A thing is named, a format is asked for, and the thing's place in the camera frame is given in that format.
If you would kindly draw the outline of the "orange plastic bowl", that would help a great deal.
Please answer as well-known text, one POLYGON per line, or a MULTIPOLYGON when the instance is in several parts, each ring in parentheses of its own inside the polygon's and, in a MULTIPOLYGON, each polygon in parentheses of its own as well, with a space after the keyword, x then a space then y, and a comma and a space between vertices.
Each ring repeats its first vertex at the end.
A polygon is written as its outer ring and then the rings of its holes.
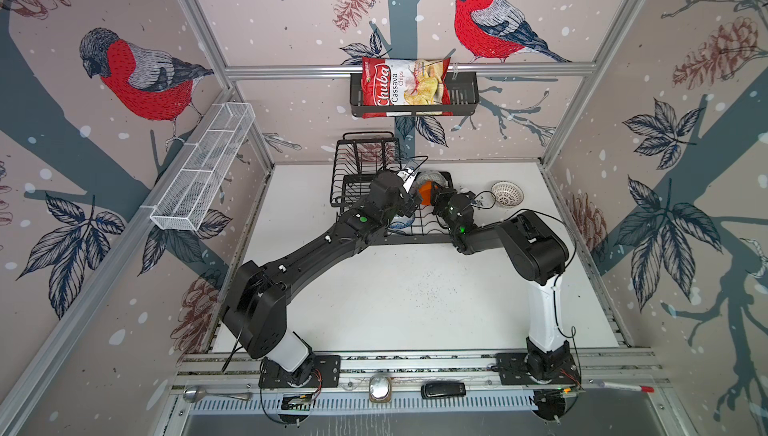
POLYGON ((422 206, 433 206, 437 197, 443 191, 443 187, 434 181, 421 183, 418 188, 418 194, 421 197, 422 206))

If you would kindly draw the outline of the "white brown patterned bowl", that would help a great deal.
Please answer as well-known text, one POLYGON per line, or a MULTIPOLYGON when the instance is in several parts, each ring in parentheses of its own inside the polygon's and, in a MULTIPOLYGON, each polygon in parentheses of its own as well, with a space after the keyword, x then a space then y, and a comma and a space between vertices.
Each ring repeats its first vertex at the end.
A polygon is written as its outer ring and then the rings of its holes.
POLYGON ((515 183, 509 181, 499 181, 494 183, 490 189, 495 205, 511 209, 521 205, 524 201, 523 190, 515 183))

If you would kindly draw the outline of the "blue floral bowl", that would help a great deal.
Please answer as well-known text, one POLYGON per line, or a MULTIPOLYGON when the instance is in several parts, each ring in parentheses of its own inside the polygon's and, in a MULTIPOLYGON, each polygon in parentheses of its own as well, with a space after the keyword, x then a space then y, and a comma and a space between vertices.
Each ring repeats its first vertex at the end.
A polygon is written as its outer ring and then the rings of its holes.
POLYGON ((414 223, 415 216, 396 216, 389 224, 388 229, 394 232, 404 232, 414 223))

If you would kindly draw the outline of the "green grey patterned bowl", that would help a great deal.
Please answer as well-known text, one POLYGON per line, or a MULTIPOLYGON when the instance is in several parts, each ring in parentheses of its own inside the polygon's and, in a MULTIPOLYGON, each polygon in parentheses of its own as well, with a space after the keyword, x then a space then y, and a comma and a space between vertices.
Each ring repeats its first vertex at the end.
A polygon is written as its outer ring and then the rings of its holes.
POLYGON ((414 182, 417 188, 420 188, 427 183, 435 183, 442 187, 449 186, 447 177, 439 171, 421 172, 414 182))

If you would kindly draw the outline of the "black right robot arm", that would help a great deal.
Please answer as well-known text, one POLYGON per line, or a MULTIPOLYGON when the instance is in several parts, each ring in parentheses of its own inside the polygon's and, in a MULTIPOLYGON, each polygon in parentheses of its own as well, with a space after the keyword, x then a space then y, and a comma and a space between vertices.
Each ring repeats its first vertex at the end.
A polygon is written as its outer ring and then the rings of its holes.
POLYGON ((524 363, 531 378, 547 383, 564 376, 579 383, 570 344, 575 335, 566 334, 560 325, 560 278, 570 261, 569 250, 532 210, 519 210, 500 222, 477 225, 475 199, 471 192, 436 185, 430 204, 459 253, 473 255, 502 248, 516 274, 528 283, 530 324, 524 363))

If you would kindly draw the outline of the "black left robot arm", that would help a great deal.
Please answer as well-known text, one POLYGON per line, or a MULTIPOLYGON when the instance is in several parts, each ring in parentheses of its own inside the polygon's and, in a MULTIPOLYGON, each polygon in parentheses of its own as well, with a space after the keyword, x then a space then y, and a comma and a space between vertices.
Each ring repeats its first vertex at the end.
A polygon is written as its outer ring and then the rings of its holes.
POLYGON ((237 345, 251 358, 267 358, 289 373, 302 368, 312 352, 288 333, 287 306, 320 275, 379 242, 394 218, 413 215, 421 202, 411 192, 415 179, 413 170, 384 170, 370 183, 369 193, 314 240, 263 266, 244 263, 232 278, 220 313, 237 345))

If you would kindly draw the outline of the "red cassava chips bag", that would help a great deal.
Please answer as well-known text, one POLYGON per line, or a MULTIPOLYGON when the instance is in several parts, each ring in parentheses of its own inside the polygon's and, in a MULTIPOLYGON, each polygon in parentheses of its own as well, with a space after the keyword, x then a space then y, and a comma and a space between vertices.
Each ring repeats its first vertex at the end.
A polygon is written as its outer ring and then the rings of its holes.
POLYGON ((362 106, 385 108, 387 113, 361 113, 363 119, 401 116, 395 107, 449 105, 445 86, 450 66, 443 60, 399 60, 364 58, 362 60, 362 106))

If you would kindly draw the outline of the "silver bell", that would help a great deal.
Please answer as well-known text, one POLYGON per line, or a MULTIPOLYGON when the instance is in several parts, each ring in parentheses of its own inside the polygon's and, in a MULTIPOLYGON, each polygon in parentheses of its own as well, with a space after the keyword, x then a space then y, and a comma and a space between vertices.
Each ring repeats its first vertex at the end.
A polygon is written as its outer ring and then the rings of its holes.
POLYGON ((389 403, 392 398, 392 380, 388 375, 377 373, 369 379, 369 401, 376 404, 389 403))

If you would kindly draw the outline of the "black remote fob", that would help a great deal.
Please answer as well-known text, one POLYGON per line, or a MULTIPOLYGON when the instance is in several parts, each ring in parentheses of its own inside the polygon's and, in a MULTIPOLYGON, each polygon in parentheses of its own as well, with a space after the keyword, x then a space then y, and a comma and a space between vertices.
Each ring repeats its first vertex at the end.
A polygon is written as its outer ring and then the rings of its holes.
POLYGON ((465 397, 466 386, 460 381, 429 381, 420 389, 421 397, 425 400, 465 397))

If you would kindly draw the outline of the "red white pen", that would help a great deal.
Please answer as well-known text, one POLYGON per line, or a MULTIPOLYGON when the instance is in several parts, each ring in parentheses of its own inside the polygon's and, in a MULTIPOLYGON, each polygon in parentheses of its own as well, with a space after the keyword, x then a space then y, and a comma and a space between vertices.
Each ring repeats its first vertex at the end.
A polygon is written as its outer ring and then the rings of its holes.
POLYGON ((611 389, 611 390, 628 391, 628 392, 642 392, 642 393, 648 393, 648 394, 655 392, 655 389, 653 387, 647 386, 647 385, 625 384, 625 383, 617 383, 617 382, 604 381, 604 380, 592 380, 591 383, 602 389, 611 389))

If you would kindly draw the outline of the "metal ladle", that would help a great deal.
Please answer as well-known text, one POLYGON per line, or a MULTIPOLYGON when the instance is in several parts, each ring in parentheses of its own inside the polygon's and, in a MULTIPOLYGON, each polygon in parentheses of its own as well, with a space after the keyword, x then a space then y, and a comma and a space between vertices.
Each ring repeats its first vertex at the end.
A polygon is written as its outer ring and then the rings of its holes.
POLYGON ((252 399, 251 392, 232 393, 209 391, 204 386, 188 386, 182 392, 182 399, 190 404, 198 403, 206 398, 226 398, 236 401, 248 402, 252 399))

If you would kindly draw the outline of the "black wall shelf basket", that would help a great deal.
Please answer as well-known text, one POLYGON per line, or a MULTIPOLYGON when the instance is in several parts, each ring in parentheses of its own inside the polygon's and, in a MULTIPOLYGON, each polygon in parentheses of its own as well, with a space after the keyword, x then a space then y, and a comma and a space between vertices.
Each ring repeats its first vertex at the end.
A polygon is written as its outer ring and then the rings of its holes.
POLYGON ((351 113, 356 118, 366 119, 374 114, 385 117, 406 116, 472 116, 479 105, 479 90, 475 73, 451 73, 445 81, 445 97, 449 104, 431 106, 365 106, 363 104, 362 75, 353 74, 350 80, 349 104, 351 113))

